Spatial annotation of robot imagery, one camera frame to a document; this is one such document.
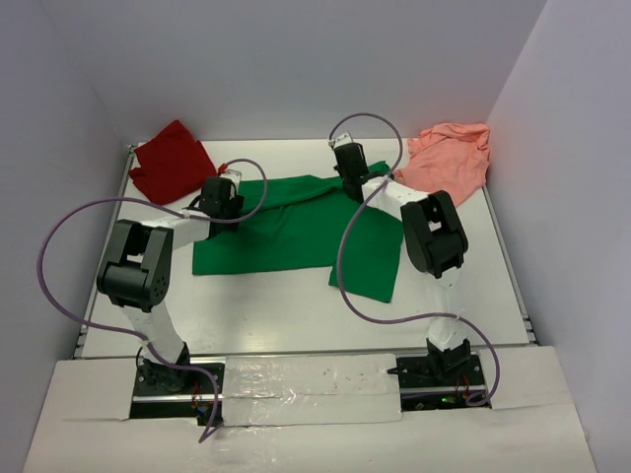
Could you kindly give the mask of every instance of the white wall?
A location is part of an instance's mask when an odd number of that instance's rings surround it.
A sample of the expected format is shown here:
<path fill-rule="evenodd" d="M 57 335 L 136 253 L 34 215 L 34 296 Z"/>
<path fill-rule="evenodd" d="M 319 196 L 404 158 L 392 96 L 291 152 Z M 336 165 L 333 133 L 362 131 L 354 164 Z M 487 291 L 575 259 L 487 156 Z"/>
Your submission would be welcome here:
<path fill-rule="evenodd" d="M 0 2 L 0 470 L 22 471 L 56 360 L 78 326 L 41 295 L 35 258 L 67 210 L 117 191 L 122 143 L 36 0 Z M 111 208 L 80 216 L 50 248 L 46 274 L 83 313 Z"/>
<path fill-rule="evenodd" d="M 204 139 L 320 138 L 366 110 L 408 135 L 485 120 L 544 3 L 42 0 L 130 142 L 175 117 Z"/>
<path fill-rule="evenodd" d="M 549 0 L 493 108 L 490 191 L 598 471 L 631 471 L 631 3 Z"/>

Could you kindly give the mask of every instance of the black bracket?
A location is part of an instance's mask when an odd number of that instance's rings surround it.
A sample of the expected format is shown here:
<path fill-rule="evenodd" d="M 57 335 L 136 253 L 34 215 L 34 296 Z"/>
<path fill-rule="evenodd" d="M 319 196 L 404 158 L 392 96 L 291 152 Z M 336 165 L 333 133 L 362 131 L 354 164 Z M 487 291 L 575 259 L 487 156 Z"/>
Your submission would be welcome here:
<path fill-rule="evenodd" d="M 364 147 L 359 143 L 348 143 L 333 149 L 337 166 L 334 169 L 342 178 L 344 193 L 360 204 L 364 202 L 362 185 L 382 172 L 369 172 L 364 156 Z"/>
<path fill-rule="evenodd" d="M 469 248 L 450 194 L 439 190 L 419 202 L 401 207 L 407 254 L 416 269 L 439 279 L 450 268 L 459 268 Z M 437 224 L 432 230 L 430 224 Z"/>
<path fill-rule="evenodd" d="M 235 184 L 230 179 L 212 176 L 206 179 L 199 197 L 194 202 L 198 203 L 196 210 L 203 212 L 208 217 L 233 220 L 241 215 L 244 201 L 244 197 L 237 193 Z M 239 223 L 211 223 L 208 237 L 212 238 L 223 231 L 236 232 L 238 228 Z"/>
<path fill-rule="evenodd" d="M 396 368 L 388 370 L 387 373 L 398 376 L 398 385 L 401 389 L 451 388 L 463 374 L 467 376 L 471 385 L 484 384 L 484 374 L 477 355 L 472 355 L 464 364 L 459 365 L 457 370 L 443 372 L 441 375 L 434 375 L 433 363 L 431 357 L 397 357 Z"/>
<path fill-rule="evenodd" d="M 173 229 L 115 222 L 97 273 L 97 289 L 112 304 L 151 311 L 167 294 L 173 246 Z M 140 263 L 128 259 L 139 254 L 143 255 Z"/>

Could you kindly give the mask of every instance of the cable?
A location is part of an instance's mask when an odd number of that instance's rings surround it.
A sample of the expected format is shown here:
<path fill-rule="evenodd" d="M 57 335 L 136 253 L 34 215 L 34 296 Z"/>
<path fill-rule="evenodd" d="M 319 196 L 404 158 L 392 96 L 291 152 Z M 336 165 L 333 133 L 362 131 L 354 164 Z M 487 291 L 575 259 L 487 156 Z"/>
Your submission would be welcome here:
<path fill-rule="evenodd" d="M 394 132 L 394 135 L 396 136 L 396 141 L 398 142 L 398 156 L 396 157 L 396 161 L 394 162 L 394 165 L 392 165 L 392 167 L 390 168 L 390 173 L 393 173 L 398 167 L 398 165 L 401 163 L 401 159 L 403 158 L 403 140 L 401 138 L 400 133 L 396 129 L 396 127 L 389 120 L 387 120 L 386 118 L 383 118 L 380 115 L 377 115 L 376 113 L 359 112 L 359 113 L 350 114 L 342 118 L 341 120 L 337 122 L 337 124 L 335 124 L 331 132 L 328 134 L 328 141 L 330 142 L 333 139 L 333 135 L 342 124 L 344 124 L 346 121 L 350 120 L 351 118 L 355 118 L 357 116 L 368 116 L 368 117 L 375 118 L 385 123 Z M 483 391 L 481 391 L 481 392 L 476 392 L 475 394 L 471 394 L 469 398 L 466 400 L 466 403 L 469 406 L 472 406 L 472 407 L 482 406 L 491 400 L 491 398 L 495 394 L 495 391 L 497 391 L 498 385 L 500 384 L 500 360 L 497 356 L 497 352 L 495 351 L 495 348 L 491 344 L 491 341 L 471 321 L 467 320 L 464 317 L 458 316 L 454 313 L 448 313 L 448 312 L 420 313 L 416 315 L 410 315 L 408 317 L 395 318 L 392 320 L 372 318 L 364 314 L 357 307 L 355 307 L 353 303 L 351 303 L 350 299 L 348 298 L 348 294 L 346 293 L 346 290 L 344 288 L 344 281 L 342 279 L 342 274 L 343 274 L 342 265 L 344 261 L 344 249 L 346 247 L 348 236 L 350 235 L 351 230 L 353 229 L 353 226 L 357 222 L 357 219 L 359 218 L 361 213 L 366 209 L 366 207 L 368 207 L 368 203 L 371 200 L 373 200 L 373 198 L 377 194 L 379 194 L 382 190 L 384 190 L 386 186 L 387 186 L 387 180 L 385 179 L 384 182 L 380 184 L 379 187 L 377 187 L 377 189 L 375 189 L 368 197 L 366 197 L 366 199 L 364 199 L 364 202 L 360 204 L 359 208 L 357 209 L 355 214 L 353 214 L 353 217 L 351 217 L 351 220 L 348 222 L 348 225 L 346 226 L 346 229 L 344 230 L 344 234 L 342 235 L 342 240 L 340 241 L 339 248 L 337 250 L 337 262 L 335 263 L 335 274 L 337 276 L 337 286 L 339 288 L 340 295 L 342 296 L 342 299 L 344 300 L 348 308 L 350 308 L 350 310 L 355 315 L 372 323 L 378 323 L 382 325 L 393 325 L 396 323 L 411 322 L 412 320 L 422 320 L 422 319 L 431 318 L 431 317 L 443 317 L 443 318 L 455 318 L 455 319 L 458 319 L 460 322 L 468 325 L 475 333 L 478 334 L 478 336 L 482 339 L 484 344 L 488 347 L 489 351 L 491 352 L 491 355 L 493 356 L 493 361 L 495 363 L 495 380 L 493 382 L 493 386 L 491 387 L 491 390 L 487 393 L 486 397 L 476 402 L 471 401 L 472 397 L 478 396 L 481 393 L 483 393 Z"/>
<path fill-rule="evenodd" d="M 254 165 L 255 167 L 258 168 L 258 170 L 259 170 L 259 172 L 261 174 L 261 177 L 263 179 L 263 193 L 262 193 L 261 198 L 260 198 L 258 204 L 256 205 L 256 207 L 254 207 L 254 209 L 251 212 L 249 212 L 248 214 L 243 215 L 243 216 L 238 217 L 237 219 L 233 219 L 233 220 L 212 219 L 210 217 L 201 217 L 201 216 L 193 216 L 193 215 L 190 216 L 191 219 L 204 220 L 204 221 L 208 221 L 208 222 L 211 222 L 211 223 L 218 223 L 218 224 L 235 224 L 237 222 L 242 222 L 243 220 L 248 219 L 249 217 L 254 215 L 256 212 L 258 212 L 258 209 L 261 208 L 265 198 L 267 197 L 268 183 L 267 183 L 267 176 L 265 175 L 265 171 L 263 170 L 263 168 L 258 163 L 254 162 L 253 160 L 246 159 L 246 158 L 241 158 L 241 159 L 229 161 L 229 162 L 227 162 L 225 164 L 225 166 L 229 166 L 229 165 L 234 164 L 234 163 L 249 163 L 249 164 Z M 57 230 L 59 230 L 59 227 L 61 227 L 68 219 L 70 219 L 70 217 L 72 217 L 73 215 L 77 214 L 78 212 L 81 212 L 82 210 L 85 210 L 85 209 L 87 209 L 89 207 L 93 207 L 95 205 L 104 204 L 104 203 L 108 203 L 108 202 L 132 202 L 132 203 L 135 203 L 135 204 L 145 205 L 147 207 L 151 207 L 151 208 L 154 208 L 154 209 L 162 210 L 163 212 L 166 212 L 166 213 L 171 214 L 171 215 L 175 215 L 177 217 L 185 218 L 185 216 L 183 214 L 181 214 L 180 212 L 168 209 L 167 207 L 163 207 L 163 206 L 158 205 L 158 204 L 147 202 L 145 200 L 136 199 L 134 197 L 107 197 L 107 198 L 104 198 L 104 199 L 98 199 L 98 200 L 93 200 L 91 202 L 87 202 L 87 203 L 85 203 L 83 205 L 80 205 L 76 209 L 70 211 L 68 214 L 66 214 L 64 217 L 62 217 L 61 220 L 59 220 L 59 222 L 54 224 L 52 226 L 52 228 L 48 231 L 48 234 L 44 238 L 43 243 L 41 244 L 41 248 L 39 249 L 39 253 L 37 255 L 37 262 L 36 262 L 37 281 L 39 282 L 39 286 L 41 287 L 41 291 L 43 292 L 44 296 L 48 299 L 48 301 L 52 304 L 52 306 L 55 307 L 57 310 L 59 310 L 62 314 L 64 314 L 69 319 L 74 320 L 75 322 L 77 322 L 77 323 L 79 323 L 81 325 L 86 325 L 86 326 L 91 327 L 91 328 L 98 328 L 100 330 L 108 330 L 110 332 L 126 333 L 127 335 L 133 335 L 134 337 L 139 338 L 143 342 L 143 344 L 145 344 L 147 346 L 147 349 L 149 350 L 149 352 L 162 365 L 164 365 L 164 366 L 166 366 L 168 368 L 174 369 L 174 370 L 182 370 L 182 371 L 186 371 L 186 372 L 201 372 L 202 374 L 207 376 L 210 379 L 210 382 L 213 385 L 213 391 L 215 393 L 215 399 L 214 399 L 214 402 L 213 402 L 212 411 L 210 413 L 210 418 L 208 419 L 208 424 L 204 428 L 204 432 L 202 433 L 201 437 L 199 438 L 199 443 L 202 443 L 203 441 L 208 439 L 210 436 L 212 436 L 217 431 L 217 429 L 219 429 L 223 425 L 223 424 L 220 424 L 217 427 L 215 427 L 214 429 L 212 429 L 212 424 L 215 421 L 215 417 L 217 417 L 217 409 L 218 409 L 218 406 L 219 406 L 219 386 L 217 385 L 217 381 L 215 380 L 215 376 L 213 376 L 212 373 L 210 373 L 209 371 L 205 370 L 204 368 L 200 368 L 200 367 L 196 367 L 196 366 L 176 365 L 174 363 L 171 363 L 171 362 L 165 360 L 165 358 L 163 358 L 162 355 L 160 355 L 156 351 L 156 349 L 153 346 L 153 343 L 149 340 L 149 337 L 147 337 L 147 335 L 145 335 L 142 332 L 138 332 L 136 330 L 132 330 L 132 329 L 129 329 L 129 328 L 114 327 L 114 326 L 110 326 L 110 325 L 104 325 L 102 323 L 96 323 L 96 322 L 93 322 L 91 320 L 87 320 L 87 319 L 85 319 L 83 317 L 80 317 L 78 315 L 75 315 L 70 310 L 68 310 L 66 307 L 64 307 L 55 298 L 55 296 L 52 294 L 52 292 L 48 288 L 48 285 L 46 284 L 46 280 L 45 280 L 44 275 L 43 275 L 43 258 L 44 258 L 45 254 L 46 254 L 46 249 L 48 248 L 48 244 L 52 240 L 52 237 L 55 235 Z"/>

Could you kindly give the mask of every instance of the crumpled fabric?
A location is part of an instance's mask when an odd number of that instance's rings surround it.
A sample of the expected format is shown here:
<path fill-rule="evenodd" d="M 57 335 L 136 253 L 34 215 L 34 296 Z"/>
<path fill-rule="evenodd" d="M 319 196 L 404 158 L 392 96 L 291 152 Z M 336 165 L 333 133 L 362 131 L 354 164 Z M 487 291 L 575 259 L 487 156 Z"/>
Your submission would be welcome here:
<path fill-rule="evenodd" d="M 410 162 L 394 179 L 425 192 L 446 190 L 460 205 L 486 182 L 489 127 L 442 123 L 407 140 Z"/>

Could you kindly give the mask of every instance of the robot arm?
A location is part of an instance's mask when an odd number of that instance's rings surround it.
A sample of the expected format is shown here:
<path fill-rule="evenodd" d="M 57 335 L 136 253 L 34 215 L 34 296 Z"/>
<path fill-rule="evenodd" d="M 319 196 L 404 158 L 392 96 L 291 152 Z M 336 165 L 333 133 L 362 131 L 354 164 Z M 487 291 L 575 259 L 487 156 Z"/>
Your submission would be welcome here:
<path fill-rule="evenodd" d="M 174 250 L 217 235 L 236 231 L 239 224 L 214 224 L 195 217 L 234 219 L 241 214 L 244 199 L 237 194 L 241 174 L 228 170 L 209 177 L 188 218 L 114 223 L 99 273 L 97 289 L 119 305 L 134 330 L 149 337 L 155 350 L 168 362 L 188 365 L 188 348 L 175 332 L 165 297 L 171 278 Z M 173 392 L 186 385 L 188 372 L 169 369 L 142 348 L 143 376 Z"/>
<path fill-rule="evenodd" d="M 335 169 L 342 177 L 346 194 L 363 202 L 387 180 L 386 188 L 368 203 L 395 217 L 403 224 L 407 254 L 414 267 L 434 277 L 437 289 L 445 296 L 446 309 L 459 314 L 461 307 L 454 287 L 459 268 L 468 250 L 468 241 L 456 207 L 445 191 L 427 193 L 393 181 L 390 176 L 370 172 L 364 149 L 345 133 L 330 143 L 337 160 Z M 470 345 L 463 325 L 456 319 L 433 317 L 428 330 L 427 346 L 433 375 L 445 372 L 468 361 Z"/>

